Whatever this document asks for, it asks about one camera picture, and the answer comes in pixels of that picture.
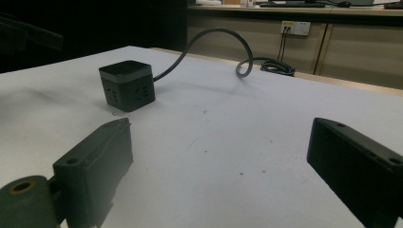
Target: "black cube device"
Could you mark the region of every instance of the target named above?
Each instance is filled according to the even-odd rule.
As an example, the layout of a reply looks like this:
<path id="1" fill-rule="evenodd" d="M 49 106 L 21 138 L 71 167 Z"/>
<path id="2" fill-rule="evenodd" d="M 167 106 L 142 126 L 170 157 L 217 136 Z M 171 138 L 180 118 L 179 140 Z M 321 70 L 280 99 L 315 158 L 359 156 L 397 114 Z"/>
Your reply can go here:
<path id="1" fill-rule="evenodd" d="M 109 105 L 131 112 L 155 101 L 151 65 L 128 60 L 99 71 Z"/>

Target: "power outlet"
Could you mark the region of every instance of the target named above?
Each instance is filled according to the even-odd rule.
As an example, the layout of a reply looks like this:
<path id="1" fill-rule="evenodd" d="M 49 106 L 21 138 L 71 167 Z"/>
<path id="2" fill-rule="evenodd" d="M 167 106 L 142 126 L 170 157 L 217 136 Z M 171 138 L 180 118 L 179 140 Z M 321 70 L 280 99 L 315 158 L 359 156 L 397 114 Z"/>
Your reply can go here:
<path id="1" fill-rule="evenodd" d="M 279 33 L 285 33 L 286 28 L 289 28 L 287 31 L 287 34 L 294 34 L 294 29 L 296 27 L 296 22 L 293 21 L 282 21 L 281 23 L 281 29 Z"/>
<path id="2" fill-rule="evenodd" d="M 282 21 L 279 33 L 285 33 L 286 28 L 289 28 L 287 34 L 307 36 L 310 27 L 311 22 Z"/>
<path id="3" fill-rule="evenodd" d="M 308 35 L 310 27 L 311 27 L 311 22 L 296 22 L 296 26 L 294 28 L 294 34 L 295 35 Z"/>

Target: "black cord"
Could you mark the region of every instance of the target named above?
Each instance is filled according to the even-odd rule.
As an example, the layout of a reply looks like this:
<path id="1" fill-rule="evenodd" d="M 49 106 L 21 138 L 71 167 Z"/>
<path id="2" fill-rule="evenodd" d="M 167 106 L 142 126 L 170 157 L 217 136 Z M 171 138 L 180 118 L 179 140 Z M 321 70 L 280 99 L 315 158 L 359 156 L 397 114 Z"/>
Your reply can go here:
<path id="1" fill-rule="evenodd" d="M 288 34 L 289 30 L 290 30 L 289 27 L 284 27 L 284 31 L 282 32 L 282 35 L 281 35 L 281 44 L 280 44 L 279 50 L 278 50 L 278 60 L 279 61 L 282 61 L 282 59 L 284 58 L 285 40 L 287 39 L 287 34 Z"/>
<path id="2" fill-rule="evenodd" d="M 281 74 L 285 76 L 290 76 L 294 77 L 294 73 L 296 70 L 289 66 L 288 64 L 275 60 L 275 59 L 270 59 L 266 57 L 255 57 L 253 58 L 254 61 L 260 60 L 261 65 L 260 65 L 260 70 L 271 72 L 271 73 L 276 73 L 276 74 Z M 243 62 L 240 62 L 237 67 L 241 67 L 243 64 L 247 63 L 248 60 L 245 60 Z"/>
<path id="3" fill-rule="evenodd" d="M 288 31 L 289 31 L 289 30 L 290 30 L 290 28 L 289 28 L 289 27 L 287 27 L 287 29 L 285 30 L 284 41 L 282 42 L 281 61 L 282 61 L 282 58 L 284 57 L 284 51 L 285 51 L 285 40 L 287 39 L 287 34 L 288 34 Z"/>
<path id="4" fill-rule="evenodd" d="M 278 50 L 278 60 L 279 60 L 279 55 L 281 54 L 282 41 L 284 40 L 285 30 L 286 30 L 287 28 L 288 28 L 288 27 L 284 28 L 284 30 L 282 31 L 282 34 L 281 34 L 281 42 L 280 42 L 279 50 Z"/>
<path id="5" fill-rule="evenodd" d="M 233 35 L 235 38 L 237 38 L 237 39 L 243 44 L 243 46 L 245 47 L 246 52 L 247 52 L 247 54 L 248 54 L 248 59 L 247 59 L 245 62 L 243 62 L 242 64 L 248 62 L 248 63 L 249 63 L 249 64 L 248 64 L 248 68 L 246 69 L 246 72 L 240 73 L 240 66 L 241 66 L 241 65 L 237 65 L 236 72 L 237 72 L 237 76 L 240 77 L 240 78 L 244 78 L 244 77 L 248 76 L 249 73 L 252 71 L 252 66 L 253 66 L 252 50 L 251 50 L 251 48 L 249 48 L 248 43 L 246 43 L 246 41 L 245 41 L 239 34 L 237 34 L 235 31 L 233 31 L 233 30 L 231 30 L 231 29 L 228 29 L 228 28 L 209 28 L 209 29 L 206 29 L 206 30 L 200 32 L 199 34 L 197 34 L 197 35 L 189 42 L 189 44 L 188 44 L 187 47 L 184 49 L 183 53 L 182 53 L 181 56 L 177 59 L 177 61 L 175 61 L 175 63 L 174 63 L 170 68 L 168 68 L 166 71 L 164 71 L 164 72 L 161 73 L 160 75 L 154 77 L 154 79 L 153 79 L 154 82 L 157 82 L 158 80 L 160 80 L 161 78 L 163 78 L 164 76 L 166 76 L 168 73 L 170 73 L 175 67 L 177 67 L 178 64 L 183 60 L 184 56 L 187 54 L 187 51 L 189 51 L 189 49 L 192 47 L 192 45 L 193 45 L 196 41 L 198 41 L 201 37 L 203 37 L 203 35 L 206 35 L 206 34 L 212 33 L 212 32 L 216 32 L 216 31 L 218 31 L 218 32 L 224 32 L 224 33 Z"/>
<path id="6" fill-rule="evenodd" d="M 337 6 L 337 2 L 333 2 L 331 0 L 324 0 L 325 2 L 317 1 L 318 3 L 325 4 L 325 5 L 330 5 L 330 6 Z M 351 7 L 375 7 L 375 6 L 383 6 L 385 4 L 394 4 L 394 3 L 399 3 L 399 2 L 390 2 L 390 3 L 376 3 L 376 4 L 367 4 L 367 5 L 356 5 L 352 4 L 350 5 Z"/>

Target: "table surface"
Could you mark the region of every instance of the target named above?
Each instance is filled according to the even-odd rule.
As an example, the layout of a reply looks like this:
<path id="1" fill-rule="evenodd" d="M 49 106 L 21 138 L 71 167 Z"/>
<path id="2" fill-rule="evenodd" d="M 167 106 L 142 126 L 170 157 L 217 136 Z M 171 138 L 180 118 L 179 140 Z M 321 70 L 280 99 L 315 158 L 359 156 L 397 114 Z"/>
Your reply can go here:
<path id="1" fill-rule="evenodd" d="M 135 60 L 157 75 L 177 57 L 124 47 L 0 74 L 0 185 L 50 178 L 75 144 L 127 117 L 134 163 L 105 228 L 363 227 L 306 161 L 312 122 L 347 124 L 402 154 L 403 97 L 258 69 L 239 79 L 233 65 L 186 57 L 155 84 L 154 103 L 106 104 L 99 67 Z"/>

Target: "cabinet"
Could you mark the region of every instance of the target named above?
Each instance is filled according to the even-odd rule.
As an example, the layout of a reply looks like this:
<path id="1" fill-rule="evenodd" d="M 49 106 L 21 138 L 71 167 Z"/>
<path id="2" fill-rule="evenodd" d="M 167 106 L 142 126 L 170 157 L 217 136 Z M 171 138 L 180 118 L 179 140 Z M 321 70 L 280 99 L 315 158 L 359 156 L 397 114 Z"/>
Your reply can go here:
<path id="1" fill-rule="evenodd" d="M 188 12 L 188 40 L 216 26 L 237 31 L 254 56 L 277 59 L 282 20 L 311 22 L 308 36 L 287 36 L 283 61 L 298 72 L 403 89 L 403 19 L 401 10 L 246 9 L 193 7 Z M 195 54 L 234 61 L 246 58 L 238 41 L 211 34 L 191 48 Z"/>

